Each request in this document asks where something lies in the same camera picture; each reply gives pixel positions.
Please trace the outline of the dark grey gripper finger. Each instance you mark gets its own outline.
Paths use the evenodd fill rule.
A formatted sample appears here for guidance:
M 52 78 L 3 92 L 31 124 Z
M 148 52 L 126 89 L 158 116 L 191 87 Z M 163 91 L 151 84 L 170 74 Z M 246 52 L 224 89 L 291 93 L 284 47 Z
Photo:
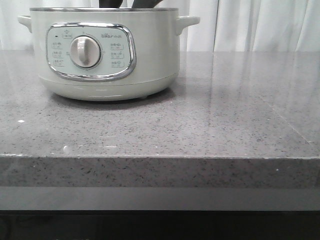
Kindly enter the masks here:
M 162 0 L 134 0 L 132 3 L 133 9 L 152 9 Z
M 123 0 L 99 0 L 99 8 L 119 8 L 123 3 Z

